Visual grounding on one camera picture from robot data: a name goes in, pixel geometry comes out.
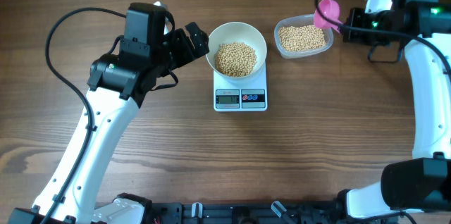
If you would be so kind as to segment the clear plastic container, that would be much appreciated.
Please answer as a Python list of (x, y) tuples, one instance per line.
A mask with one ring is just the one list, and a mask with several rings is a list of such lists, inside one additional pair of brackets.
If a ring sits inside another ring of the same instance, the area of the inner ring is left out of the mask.
[(281, 20), (274, 30), (276, 47), (283, 58), (313, 56), (332, 47), (331, 29), (314, 25), (314, 15), (299, 15)]

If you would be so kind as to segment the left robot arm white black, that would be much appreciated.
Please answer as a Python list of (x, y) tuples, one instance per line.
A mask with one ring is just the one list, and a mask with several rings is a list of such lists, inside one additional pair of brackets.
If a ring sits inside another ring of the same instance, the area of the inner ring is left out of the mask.
[(96, 200), (113, 152), (157, 79), (209, 52), (208, 35), (196, 23), (175, 27), (160, 3), (133, 3), (125, 30), (91, 65), (84, 109), (50, 181), (28, 209), (16, 208), (10, 223), (150, 223), (152, 202), (119, 194), (110, 204)]

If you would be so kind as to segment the pink plastic scoop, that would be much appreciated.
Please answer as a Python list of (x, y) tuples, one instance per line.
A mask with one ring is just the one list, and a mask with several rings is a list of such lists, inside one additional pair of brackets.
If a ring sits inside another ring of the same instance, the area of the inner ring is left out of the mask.
[(319, 29), (334, 29), (336, 32), (340, 33), (340, 29), (337, 25), (334, 25), (327, 20), (325, 20), (319, 13), (322, 13), (325, 17), (341, 24), (339, 21), (340, 7), (335, 0), (321, 0), (319, 2), (318, 8), (314, 12), (314, 26)]

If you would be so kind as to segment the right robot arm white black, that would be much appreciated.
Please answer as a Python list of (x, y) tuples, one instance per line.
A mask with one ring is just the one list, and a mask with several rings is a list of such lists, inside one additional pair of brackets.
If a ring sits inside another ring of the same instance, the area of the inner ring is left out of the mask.
[(439, 0), (366, 0), (340, 25), (346, 42), (400, 45), (412, 79), (412, 159), (392, 163), (372, 185), (341, 193), (344, 216), (450, 210), (450, 6)]

